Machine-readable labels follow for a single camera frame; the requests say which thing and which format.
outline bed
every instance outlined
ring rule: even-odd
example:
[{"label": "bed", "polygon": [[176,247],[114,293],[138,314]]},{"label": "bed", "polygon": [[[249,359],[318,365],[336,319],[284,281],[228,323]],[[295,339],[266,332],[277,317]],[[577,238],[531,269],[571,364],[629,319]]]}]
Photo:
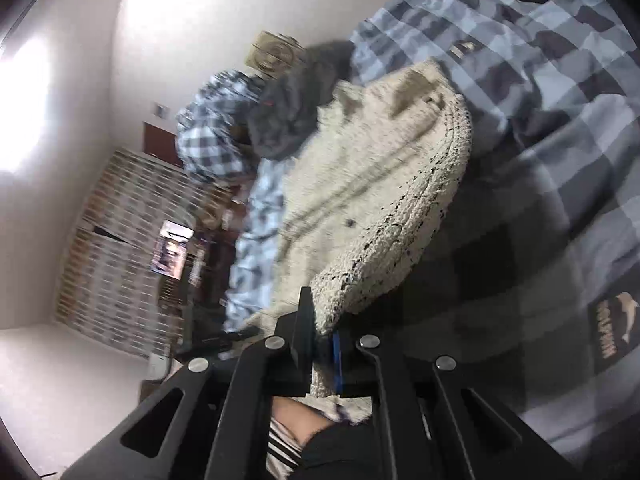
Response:
[{"label": "bed", "polygon": [[[391,0],[354,31],[353,80],[433,57],[472,158],[395,297],[405,353],[448,353],[586,478],[640,442],[640,54],[605,0]],[[263,161],[227,293],[269,306],[285,163]]]}]

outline framed picture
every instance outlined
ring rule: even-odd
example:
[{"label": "framed picture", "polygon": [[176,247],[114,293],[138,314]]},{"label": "framed picture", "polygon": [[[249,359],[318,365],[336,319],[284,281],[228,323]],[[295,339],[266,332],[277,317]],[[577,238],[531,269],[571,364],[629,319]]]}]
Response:
[{"label": "framed picture", "polygon": [[180,280],[187,259],[187,242],[193,229],[165,220],[156,240],[151,270]]}]

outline gray plaid bedding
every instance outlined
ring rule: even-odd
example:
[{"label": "gray plaid bedding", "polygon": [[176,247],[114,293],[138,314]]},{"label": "gray plaid bedding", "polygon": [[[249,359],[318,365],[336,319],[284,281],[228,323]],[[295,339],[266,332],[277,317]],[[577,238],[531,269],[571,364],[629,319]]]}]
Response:
[{"label": "gray plaid bedding", "polygon": [[[351,41],[361,84],[435,58],[474,124],[396,297],[405,352],[453,355],[588,478],[614,475],[640,438],[638,48],[605,0],[392,0]],[[238,242],[242,316],[268,306],[278,175]]]}]

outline screw head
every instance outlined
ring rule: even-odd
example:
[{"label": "screw head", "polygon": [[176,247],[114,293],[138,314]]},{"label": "screw head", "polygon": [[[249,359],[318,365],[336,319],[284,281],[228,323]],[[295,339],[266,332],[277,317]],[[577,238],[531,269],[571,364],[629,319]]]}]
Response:
[{"label": "screw head", "polygon": [[436,359],[436,368],[443,372],[450,372],[456,367],[456,360],[450,355],[441,355]]},{"label": "screw head", "polygon": [[204,357],[196,357],[189,361],[188,366],[190,371],[199,373],[209,368],[209,361]]},{"label": "screw head", "polygon": [[277,335],[272,335],[264,341],[264,345],[269,350],[277,350],[279,348],[282,348],[284,346],[284,343],[284,339]]},{"label": "screw head", "polygon": [[373,334],[367,334],[360,338],[360,346],[363,348],[377,348],[380,345],[380,339]]}]

